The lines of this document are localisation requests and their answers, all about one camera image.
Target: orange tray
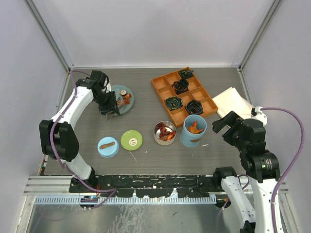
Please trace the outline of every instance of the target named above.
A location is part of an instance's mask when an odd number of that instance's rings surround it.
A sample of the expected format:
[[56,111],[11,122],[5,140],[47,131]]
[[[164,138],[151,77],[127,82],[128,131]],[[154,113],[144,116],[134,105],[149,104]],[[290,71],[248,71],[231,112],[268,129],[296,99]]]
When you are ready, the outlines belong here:
[[[172,87],[172,84],[175,81],[181,80],[181,77],[179,75],[179,71],[177,70],[175,72],[151,79],[152,86],[155,89],[155,92],[160,98],[161,103],[163,104],[166,112],[172,119],[173,124],[179,128],[183,126],[184,121],[187,116],[189,116],[186,106],[191,100],[198,100],[201,102],[203,106],[203,113],[200,115],[202,117],[207,117],[209,115],[212,115],[217,112],[218,107],[208,94],[208,92],[205,90],[205,88],[202,86],[198,78],[194,73],[193,77],[188,78],[187,81],[189,82],[188,91],[181,93],[177,95]],[[177,96],[182,99],[183,106],[170,111],[168,107],[165,104],[165,100],[168,97]]]

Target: brown label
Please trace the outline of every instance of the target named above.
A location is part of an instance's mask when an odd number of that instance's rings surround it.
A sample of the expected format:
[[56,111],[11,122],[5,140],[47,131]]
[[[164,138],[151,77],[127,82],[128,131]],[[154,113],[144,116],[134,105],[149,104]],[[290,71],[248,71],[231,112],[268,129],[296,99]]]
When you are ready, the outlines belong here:
[[190,140],[190,142],[198,142],[198,141],[200,141],[201,140],[201,138],[198,138],[198,139],[192,139],[192,140]]

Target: blue plate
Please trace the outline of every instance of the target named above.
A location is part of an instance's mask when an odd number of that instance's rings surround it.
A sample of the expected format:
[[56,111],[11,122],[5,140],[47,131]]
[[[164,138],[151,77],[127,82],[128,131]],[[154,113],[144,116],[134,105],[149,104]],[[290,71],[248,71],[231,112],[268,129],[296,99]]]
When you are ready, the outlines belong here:
[[[103,144],[107,144],[110,142],[115,142],[113,146],[107,147],[105,149],[100,149],[100,146]],[[99,141],[97,145],[98,153],[105,158],[110,158],[114,156],[116,153],[118,153],[119,150],[119,144],[118,141],[113,137],[104,137],[102,140]]]
[[124,85],[113,85],[113,86],[111,86],[111,89],[113,91],[115,91],[116,99],[121,97],[121,100],[122,100],[122,96],[119,94],[120,91],[122,91],[122,90],[125,90],[126,93],[130,93],[131,94],[132,97],[130,98],[130,103],[125,105],[123,108],[120,109],[120,114],[122,115],[122,114],[127,113],[128,111],[130,111],[130,109],[134,105],[134,93],[132,92],[132,90],[130,88],[128,88],[127,86],[124,86]]

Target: gray table surface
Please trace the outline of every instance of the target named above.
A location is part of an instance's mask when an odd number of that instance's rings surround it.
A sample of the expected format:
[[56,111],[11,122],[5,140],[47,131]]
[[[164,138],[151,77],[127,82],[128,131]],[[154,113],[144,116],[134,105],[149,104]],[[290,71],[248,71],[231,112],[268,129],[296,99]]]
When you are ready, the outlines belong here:
[[[135,94],[133,108],[122,116],[107,120],[98,111],[96,103],[91,103],[79,118],[75,133],[80,143],[80,154],[92,166],[97,174],[212,174],[217,167],[232,166],[237,173],[244,173],[240,164],[238,150],[221,137],[223,129],[215,134],[212,122],[219,119],[217,114],[205,118],[207,132],[199,146],[185,147],[179,137],[181,128],[177,129],[177,138],[173,144],[164,147],[154,140],[154,126],[163,120],[170,121],[151,85],[151,79],[178,68],[131,68],[105,69],[112,84],[129,87]],[[244,97],[240,77],[235,68],[195,68],[194,72],[207,92],[215,97],[229,87],[235,87]],[[74,73],[75,79],[86,75]],[[72,93],[69,83],[66,97]],[[120,141],[127,130],[138,130],[143,136],[142,146],[131,153],[120,145],[119,152],[111,158],[103,158],[97,152],[98,142],[106,136]],[[60,165],[49,159],[44,174],[67,174]]]

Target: red item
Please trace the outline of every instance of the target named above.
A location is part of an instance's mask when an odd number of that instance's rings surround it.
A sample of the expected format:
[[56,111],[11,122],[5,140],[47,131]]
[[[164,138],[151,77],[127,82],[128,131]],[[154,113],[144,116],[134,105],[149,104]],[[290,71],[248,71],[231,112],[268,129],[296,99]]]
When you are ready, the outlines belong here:
[[195,122],[193,123],[192,127],[196,127],[197,125],[198,125],[198,122],[195,121]]
[[130,93],[127,93],[125,96],[121,94],[121,92],[119,92],[119,94],[122,96],[123,101],[124,101],[124,105],[130,104],[130,98],[132,97],[132,95]]
[[163,136],[169,135],[171,133],[170,131],[167,131],[165,125],[161,126],[160,131]]

